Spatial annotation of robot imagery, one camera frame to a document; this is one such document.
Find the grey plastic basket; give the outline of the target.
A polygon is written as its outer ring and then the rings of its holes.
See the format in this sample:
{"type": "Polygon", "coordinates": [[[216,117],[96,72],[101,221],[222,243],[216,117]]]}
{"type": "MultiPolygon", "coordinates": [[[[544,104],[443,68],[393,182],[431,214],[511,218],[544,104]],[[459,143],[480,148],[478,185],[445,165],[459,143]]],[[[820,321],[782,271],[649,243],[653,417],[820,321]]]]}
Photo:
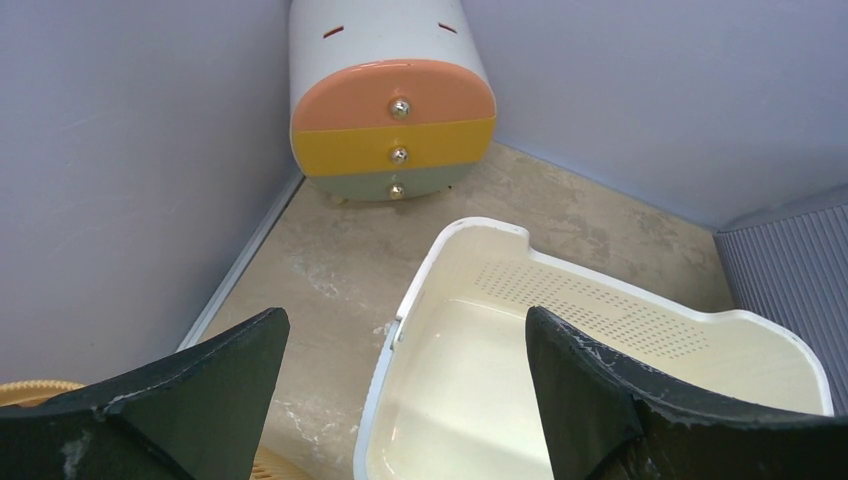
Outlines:
{"type": "Polygon", "coordinates": [[[718,231],[714,242],[735,303],[796,333],[827,373],[847,414],[847,206],[718,231]]]}

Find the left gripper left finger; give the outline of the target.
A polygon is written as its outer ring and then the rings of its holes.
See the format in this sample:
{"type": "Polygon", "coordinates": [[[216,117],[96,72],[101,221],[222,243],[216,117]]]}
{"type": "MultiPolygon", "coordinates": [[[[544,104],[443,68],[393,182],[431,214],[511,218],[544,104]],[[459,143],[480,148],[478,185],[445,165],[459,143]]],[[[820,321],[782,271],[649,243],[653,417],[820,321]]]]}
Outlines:
{"type": "Polygon", "coordinates": [[[3,407],[2,477],[248,478],[289,332],[270,308],[111,379],[3,407]]]}

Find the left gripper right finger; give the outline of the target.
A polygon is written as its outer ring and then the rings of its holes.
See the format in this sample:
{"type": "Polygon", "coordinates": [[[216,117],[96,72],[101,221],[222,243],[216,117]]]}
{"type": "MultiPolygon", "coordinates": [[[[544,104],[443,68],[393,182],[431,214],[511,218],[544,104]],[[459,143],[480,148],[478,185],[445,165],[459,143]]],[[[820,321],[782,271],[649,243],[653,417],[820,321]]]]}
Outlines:
{"type": "Polygon", "coordinates": [[[847,421],[772,408],[663,373],[543,307],[527,358],[557,479],[843,479],[847,421]]]}

